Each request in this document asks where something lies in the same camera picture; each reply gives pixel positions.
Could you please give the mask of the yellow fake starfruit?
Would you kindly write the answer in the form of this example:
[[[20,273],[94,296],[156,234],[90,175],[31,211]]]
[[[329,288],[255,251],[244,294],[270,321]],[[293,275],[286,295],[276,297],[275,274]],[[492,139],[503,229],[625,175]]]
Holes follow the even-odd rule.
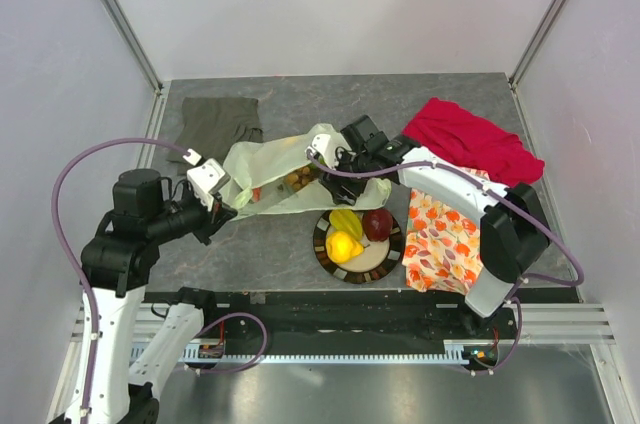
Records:
[[[356,241],[360,241],[364,236],[360,218],[350,209],[332,210],[329,214],[329,222],[335,230],[349,234]]]

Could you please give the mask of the dark red fake apple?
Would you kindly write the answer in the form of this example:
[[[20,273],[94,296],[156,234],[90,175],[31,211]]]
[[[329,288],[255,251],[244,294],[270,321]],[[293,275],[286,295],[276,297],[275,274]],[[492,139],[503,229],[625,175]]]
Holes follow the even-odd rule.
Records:
[[[362,217],[362,227],[371,242],[382,242],[389,238],[394,219],[386,208],[366,211]]]

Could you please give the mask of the yellow fake pear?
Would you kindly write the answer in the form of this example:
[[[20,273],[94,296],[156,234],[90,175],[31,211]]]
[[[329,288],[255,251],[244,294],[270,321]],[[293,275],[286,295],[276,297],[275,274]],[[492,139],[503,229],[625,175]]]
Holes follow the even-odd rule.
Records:
[[[325,240],[328,258],[336,264],[344,264],[364,252],[363,245],[344,231],[335,231]]]

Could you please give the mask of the pale green plastic bag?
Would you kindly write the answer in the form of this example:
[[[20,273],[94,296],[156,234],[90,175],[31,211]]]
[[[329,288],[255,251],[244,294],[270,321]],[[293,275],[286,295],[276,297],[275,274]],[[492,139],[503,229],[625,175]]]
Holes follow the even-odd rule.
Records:
[[[330,124],[316,124],[307,133],[265,143],[234,144],[223,168],[230,181],[221,191],[225,203],[235,208],[239,220],[256,215],[296,214],[333,209],[330,193],[314,180],[292,192],[283,178],[291,171],[311,165],[306,149],[316,134],[339,133]],[[262,188],[261,200],[252,202],[252,190]]]

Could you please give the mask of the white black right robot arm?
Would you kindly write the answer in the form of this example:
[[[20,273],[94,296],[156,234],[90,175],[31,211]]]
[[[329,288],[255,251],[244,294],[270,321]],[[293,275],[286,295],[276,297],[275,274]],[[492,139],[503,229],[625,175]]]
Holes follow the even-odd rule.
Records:
[[[315,135],[307,157],[337,204],[354,204],[369,179],[379,177],[427,193],[479,229],[484,266],[458,312],[467,336],[483,336],[516,283],[549,247],[548,221],[536,191],[473,176],[403,134],[390,139],[367,115],[338,134]]]

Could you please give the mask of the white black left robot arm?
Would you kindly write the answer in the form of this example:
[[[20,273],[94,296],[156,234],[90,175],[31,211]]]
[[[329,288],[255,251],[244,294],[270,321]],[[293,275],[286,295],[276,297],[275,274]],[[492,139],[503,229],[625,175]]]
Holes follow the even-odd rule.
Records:
[[[181,288],[160,330],[137,358],[134,329],[150,271],[161,245],[193,235],[209,244],[236,216],[220,190],[229,175],[213,160],[189,170],[180,199],[166,198],[153,169],[121,174],[112,188],[113,208],[81,252],[90,290],[83,296],[84,333],[72,400],[58,423],[154,423],[173,368],[196,335],[219,326],[211,291]]]

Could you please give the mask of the brown fake walnuts cluster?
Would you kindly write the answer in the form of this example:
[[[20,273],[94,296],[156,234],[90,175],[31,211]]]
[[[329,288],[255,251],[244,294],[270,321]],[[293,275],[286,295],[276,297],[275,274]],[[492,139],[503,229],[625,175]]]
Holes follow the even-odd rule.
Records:
[[[288,173],[283,183],[292,191],[298,192],[319,177],[320,171],[311,165],[303,166]]]

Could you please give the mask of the fake watermelon slice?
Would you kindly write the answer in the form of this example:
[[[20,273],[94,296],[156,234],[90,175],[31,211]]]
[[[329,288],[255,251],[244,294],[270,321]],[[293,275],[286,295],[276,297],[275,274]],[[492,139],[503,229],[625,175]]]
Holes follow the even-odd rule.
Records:
[[[254,188],[252,190],[252,202],[253,203],[257,203],[261,200],[261,193],[262,193],[262,188],[258,187],[258,188]]]

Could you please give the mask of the cream plate with dark rim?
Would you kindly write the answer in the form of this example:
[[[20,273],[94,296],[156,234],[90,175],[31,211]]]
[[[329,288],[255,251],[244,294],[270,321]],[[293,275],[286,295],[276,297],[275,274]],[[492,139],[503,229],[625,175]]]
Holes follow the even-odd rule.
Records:
[[[313,252],[321,268],[334,278],[349,284],[368,284],[389,275],[400,263],[404,236],[397,220],[391,217],[390,235],[384,241],[370,242],[363,235],[363,252],[345,263],[335,263],[326,250],[326,240],[336,229],[330,223],[330,212],[324,212],[313,231]]]

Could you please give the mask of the dark olive cloth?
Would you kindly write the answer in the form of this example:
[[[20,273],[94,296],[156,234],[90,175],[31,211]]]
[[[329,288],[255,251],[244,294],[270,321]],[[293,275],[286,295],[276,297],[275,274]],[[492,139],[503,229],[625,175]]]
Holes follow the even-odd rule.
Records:
[[[222,164],[238,142],[262,143],[259,100],[247,97],[189,97],[182,103],[183,127],[175,145]]]

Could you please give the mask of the orange floral cloth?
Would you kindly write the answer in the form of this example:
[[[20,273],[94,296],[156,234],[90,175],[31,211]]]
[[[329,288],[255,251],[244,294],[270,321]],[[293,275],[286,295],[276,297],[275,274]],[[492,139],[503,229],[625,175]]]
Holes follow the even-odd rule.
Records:
[[[418,292],[465,295],[483,270],[479,227],[457,210],[413,189],[402,265],[406,285]]]

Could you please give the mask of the red cloth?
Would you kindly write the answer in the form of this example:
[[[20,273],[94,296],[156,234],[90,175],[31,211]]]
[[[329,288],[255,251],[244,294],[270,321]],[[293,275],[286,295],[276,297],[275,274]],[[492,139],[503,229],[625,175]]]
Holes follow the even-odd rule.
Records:
[[[533,184],[545,162],[528,151],[518,135],[460,107],[431,98],[408,122],[403,134],[459,167],[484,171],[494,182]]]

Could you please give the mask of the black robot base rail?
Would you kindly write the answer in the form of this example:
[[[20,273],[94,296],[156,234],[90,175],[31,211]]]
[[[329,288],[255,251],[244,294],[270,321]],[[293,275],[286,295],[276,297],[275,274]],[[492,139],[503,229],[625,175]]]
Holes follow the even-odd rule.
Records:
[[[504,344],[516,335],[513,310],[484,319],[463,297],[411,290],[218,292],[207,324],[224,315],[211,338],[245,353],[266,350],[436,352],[447,341]]]

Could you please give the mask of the left aluminium frame post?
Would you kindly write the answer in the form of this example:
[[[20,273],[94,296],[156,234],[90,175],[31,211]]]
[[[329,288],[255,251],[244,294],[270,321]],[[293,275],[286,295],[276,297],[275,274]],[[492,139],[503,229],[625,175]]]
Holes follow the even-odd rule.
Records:
[[[129,19],[127,18],[119,0],[100,0],[107,14],[115,25],[118,33],[124,40],[127,48],[132,54],[142,74],[144,75],[151,88],[160,93],[163,89],[163,83],[154,69],[151,60],[143,49],[143,46],[137,37]]]

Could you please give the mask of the aluminium frame post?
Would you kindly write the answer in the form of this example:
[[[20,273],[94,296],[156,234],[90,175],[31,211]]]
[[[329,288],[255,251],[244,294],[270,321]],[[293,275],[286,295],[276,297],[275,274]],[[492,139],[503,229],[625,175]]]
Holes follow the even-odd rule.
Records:
[[[550,1],[513,72],[508,78],[508,82],[512,90],[516,90],[520,82],[523,80],[526,72],[542,48],[568,1],[569,0]]]
[[[100,0],[107,14],[115,25],[118,33],[124,40],[127,48],[132,54],[142,74],[144,75],[151,88],[160,93],[163,89],[163,83],[154,69],[151,60],[143,49],[143,46],[137,37],[129,19],[127,18],[119,0]]]

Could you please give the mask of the right aluminium frame post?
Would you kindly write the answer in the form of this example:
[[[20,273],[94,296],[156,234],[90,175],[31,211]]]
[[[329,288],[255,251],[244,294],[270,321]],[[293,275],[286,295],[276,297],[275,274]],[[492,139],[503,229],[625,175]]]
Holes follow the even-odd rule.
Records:
[[[512,90],[516,90],[520,82],[523,80],[526,72],[542,48],[568,1],[569,0],[550,1],[513,72],[508,78],[508,82]]]

